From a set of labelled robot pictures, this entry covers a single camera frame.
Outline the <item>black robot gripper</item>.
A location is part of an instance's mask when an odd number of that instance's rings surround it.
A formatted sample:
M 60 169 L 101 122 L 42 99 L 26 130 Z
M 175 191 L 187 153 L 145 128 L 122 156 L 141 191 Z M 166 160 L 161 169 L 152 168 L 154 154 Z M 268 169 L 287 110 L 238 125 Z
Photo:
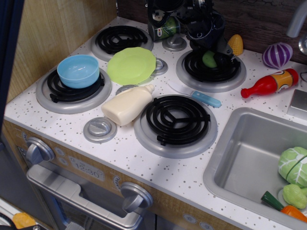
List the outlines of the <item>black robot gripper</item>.
M 236 67 L 235 55 L 224 37 L 224 16 L 214 9 L 212 0 L 185 0 L 177 17 L 186 27 L 185 34 L 193 51 L 214 52 L 218 69 Z

